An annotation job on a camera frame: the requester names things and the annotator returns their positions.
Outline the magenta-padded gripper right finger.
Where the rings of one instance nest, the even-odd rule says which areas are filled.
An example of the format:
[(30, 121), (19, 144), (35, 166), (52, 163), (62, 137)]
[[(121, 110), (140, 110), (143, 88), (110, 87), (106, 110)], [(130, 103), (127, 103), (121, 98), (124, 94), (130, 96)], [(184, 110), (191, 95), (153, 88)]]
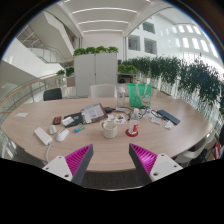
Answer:
[(132, 143), (129, 144), (129, 155), (144, 185), (182, 169), (178, 163), (165, 153), (155, 154)]

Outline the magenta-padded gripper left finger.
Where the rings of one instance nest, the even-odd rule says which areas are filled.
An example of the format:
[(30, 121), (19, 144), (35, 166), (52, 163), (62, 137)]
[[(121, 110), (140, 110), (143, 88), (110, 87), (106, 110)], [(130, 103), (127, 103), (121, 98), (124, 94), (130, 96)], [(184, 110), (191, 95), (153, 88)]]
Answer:
[(57, 156), (43, 170), (81, 185), (92, 156), (93, 145), (89, 144), (67, 156)]

